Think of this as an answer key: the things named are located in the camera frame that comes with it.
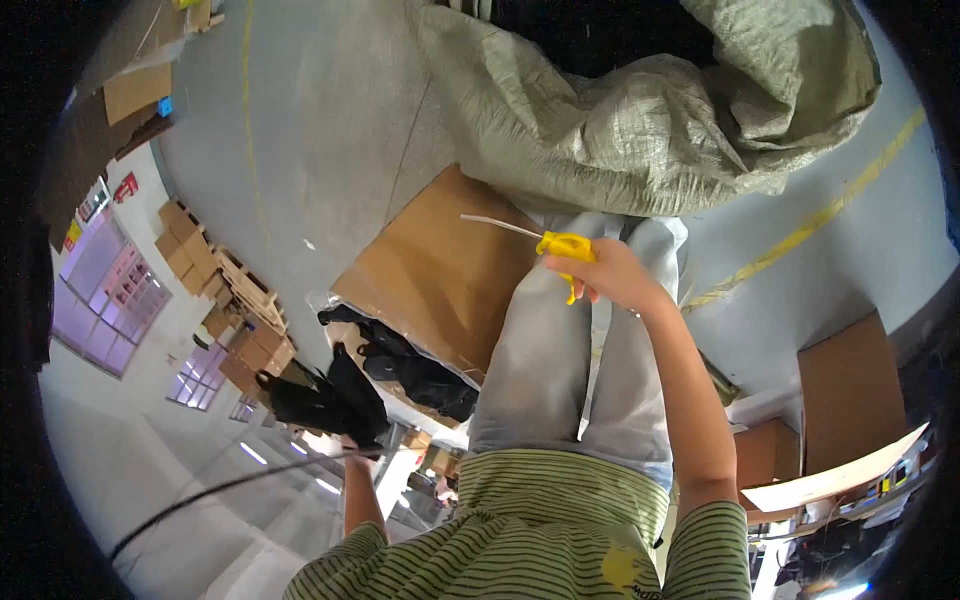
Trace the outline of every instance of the ceiling light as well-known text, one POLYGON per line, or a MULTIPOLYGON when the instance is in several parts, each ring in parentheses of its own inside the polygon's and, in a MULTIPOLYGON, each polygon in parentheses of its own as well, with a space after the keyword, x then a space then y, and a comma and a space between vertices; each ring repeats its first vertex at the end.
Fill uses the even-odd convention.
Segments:
POLYGON ((853 588, 840 589, 817 596, 817 600, 853 600, 853 598, 859 596, 868 589, 870 589, 870 584, 860 584, 859 586, 854 586, 853 588))
POLYGON ((253 458, 256 460, 257 463, 260 463, 261 465, 266 465, 266 464, 267 464, 267 461, 266 461, 262 456, 260 456, 260 455, 257 454, 256 452, 254 452, 254 451, 253 451, 253 448, 249 447, 248 445, 244 444, 243 442, 240 443, 240 447, 242 447, 242 448, 244 449, 244 451, 247 452, 247 454, 250 454, 251 456, 253 456, 253 458))
POLYGON ((320 477, 317 478, 317 483, 320 484, 320 487, 321 487, 321 488, 326 489, 328 492, 336 493, 336 494, 338 494, 338 495, 340 494, 340 490, 337 490, 336 488, 334 488, 334 487, 331 486, 330 484, 326 483, 326 482, 325 482, 323 479, 321 479, 320 477))

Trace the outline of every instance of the striped shirt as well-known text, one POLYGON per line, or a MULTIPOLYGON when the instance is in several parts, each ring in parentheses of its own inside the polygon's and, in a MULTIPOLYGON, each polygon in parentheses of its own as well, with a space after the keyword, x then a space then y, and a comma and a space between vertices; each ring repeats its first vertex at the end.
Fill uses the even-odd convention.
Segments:
POLYGON ((453 520, 395 545, 364 523, 284 599, 749 598, 747 518, 730 501, 678 524, 660 587, 651 548, 667 503, 651 479, 589 456, 487 452, 464 462, 453 520))

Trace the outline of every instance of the printed logo on shirt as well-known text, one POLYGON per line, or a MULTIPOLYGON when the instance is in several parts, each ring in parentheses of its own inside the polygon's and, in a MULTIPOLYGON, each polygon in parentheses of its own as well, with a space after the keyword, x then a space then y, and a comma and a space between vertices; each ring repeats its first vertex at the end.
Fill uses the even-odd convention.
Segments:
POLYGON ((659 600, 662 598, 659 590, 644 589, 636 583, 636 578, 643 572, 643 565, 635 548, 612 541, 610 550, 604 555, 600 572, 604 579, 623 593, 624 598, 659 600))

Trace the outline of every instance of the yellow floor line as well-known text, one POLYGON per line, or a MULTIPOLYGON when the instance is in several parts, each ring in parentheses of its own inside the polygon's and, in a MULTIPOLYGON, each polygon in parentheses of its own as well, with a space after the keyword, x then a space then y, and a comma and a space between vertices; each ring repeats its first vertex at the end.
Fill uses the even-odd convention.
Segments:
POLYGON ((770 265, 786 256, 788 252, 800 246, 806 240, 806 238, 813 235, 817 229, 832 221, 834 217, 843 212, 843 210, 850 205, 854 198, 862 194, 867 186, 876 181, 883 169, 890 166, 890 163, 894 161, 894 159, 900 153, 900 150, 903 149, 903 146, 905 146, 910 138, 913 137, 914 132, 924 122, 925 118, 926 113, 924 112, 924 108, 917 108, 917 111, 913 113, 913 116, 907 120, 907 122, 903 125, 903 128, 900 129, 900 132, 897 133, 897 137, 895 137, 894 140, 883 149, 883 152, 880 154, 880 156, 871 162, 853 183, 847 186, 847 189, 842 196, 834 198, 830 202, 829 206, 815 212, 802 225, 790 233, 790 235, 786 236, 783 241, 770 249, 770 251, 758 257, 746 267, 737 271, 734 276, 727 277, 720 283, 714 285, 703 295, 698 296, 697 298, 694 298, 688 302, 687 305, 684 306, 684 312, 689 313, 701 306, 713 302, 714 300, 724 298, 734 287, 743 283, 750 277, 763 271, 770 265))
POLYGON ((256 161, 253 158, 253 129, 250 123, 250 33, 253 28, 253 0, 247 2, 247 24, 243 34, 243 115, 244 133, 247 138, 247 163, 253 186, 253 203, 256 207, 256 220, 263 233, 267 249, 270 249, 270 230, 267 229, 267 213, 263 209, 263 196, 256 177, 256 161))

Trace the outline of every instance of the concrete floor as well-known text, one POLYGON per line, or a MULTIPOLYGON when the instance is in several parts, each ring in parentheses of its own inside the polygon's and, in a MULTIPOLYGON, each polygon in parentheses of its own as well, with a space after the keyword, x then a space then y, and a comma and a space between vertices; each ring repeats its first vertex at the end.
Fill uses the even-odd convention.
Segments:
POLYGON ((300 359, 325 367, 306 297, 329 289, 452 147, 401 3, 227 0, 224 13, 174 65, 178 123, 160 148, 172 189, 277 290, 300 359))
MULTIPOLYGON (((160 140, 169 179, 211 235, 276 288, 300 359, 325 366, 329 347, 305 298, 325 293, 453 162, 452 148, 401 3, 300 0, 268 9, 262 0, 228 0, 224 10, 226 22, 189 43, 174 67, 179 122, 160 140)), ((841 196, 920 105, 889 42, 867 21, 884 87, 860 133, 792 176, 780 196, 747 196, 686 218, 693 296, 841 196)), ((787 389, 798 382, 798 348, 872 306, 888 331, 897 329, 956 266, 924 123, 848 209, 687 320, 734 383, 748 392, 787 389)))

